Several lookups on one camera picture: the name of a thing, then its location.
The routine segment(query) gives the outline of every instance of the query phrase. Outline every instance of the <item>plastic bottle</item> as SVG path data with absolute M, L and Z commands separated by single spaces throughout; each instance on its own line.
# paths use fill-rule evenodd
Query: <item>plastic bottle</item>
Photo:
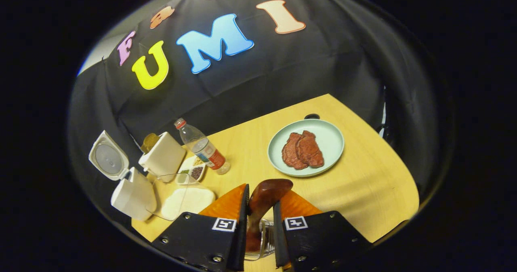
M 197 128 L 187 124 L 187 122 L 179 118 L 174 123 L 179 130 L 179 136 L 186 145 L 198 158 L 201 159 L 208 167 L 212 168 L 217 174 L 224 174 L 230 169 L 230 163 L 227 162 L 208 138 Z

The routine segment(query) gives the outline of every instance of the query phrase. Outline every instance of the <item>raw meat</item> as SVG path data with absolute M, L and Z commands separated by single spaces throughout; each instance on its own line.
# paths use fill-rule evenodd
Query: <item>raw meat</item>
M 302 170 L 308 167 L 307 164 L 300 161 L 296 154 L 296 143 L 301 139 L 301 135 L 297 133 L 291 133 L 289 135 L 288 142 L 282 148 L 282 160 L 289 167 L 294 169 Z
M 316 135 L 303 131 L 301 138 L 296 143 L 296 154 L 301 162 L 313 168 L 323 166 L 323 154 L 316 143 Z

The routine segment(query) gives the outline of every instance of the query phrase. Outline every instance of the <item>letter m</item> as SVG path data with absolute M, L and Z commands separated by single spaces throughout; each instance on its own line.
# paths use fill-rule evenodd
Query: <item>letter m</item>
M 201 52 L 214 60 L 222 58 L 222 42 L 225 42 L 226 55 L 236 55 L 253 47 L 253 41 L 247 40 L 235 23 L 235 14 L 227 14 L 214 20 L 211 36 L 190 31 L 176 40 L 183 45 L 192 61 L 192 73 L 197 74 L 210 66 L 210 60 L 204 59 Z

